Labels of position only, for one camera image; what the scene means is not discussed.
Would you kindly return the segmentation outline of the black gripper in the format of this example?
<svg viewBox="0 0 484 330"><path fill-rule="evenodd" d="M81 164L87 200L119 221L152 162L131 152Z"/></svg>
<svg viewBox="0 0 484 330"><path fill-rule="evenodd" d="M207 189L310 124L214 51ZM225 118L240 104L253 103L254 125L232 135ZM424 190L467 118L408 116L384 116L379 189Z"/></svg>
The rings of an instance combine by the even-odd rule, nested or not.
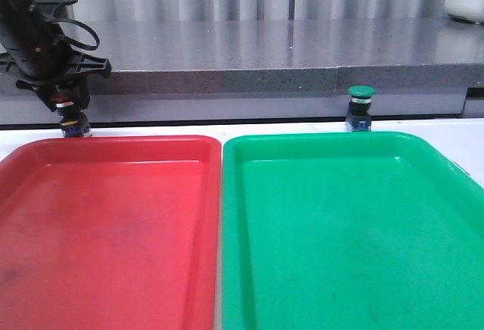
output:
<svg viewBox="0 0 484 330"><path fill-rule="evenodd" d="M63 9L78 0L1 0L1 72L33 86L33 91L51 111L57 110L53 86L74 81L73 101L85 110L90 102L87 79L91 74L107 78L106 58L89 54L100 45L98 34Z"/></svg>

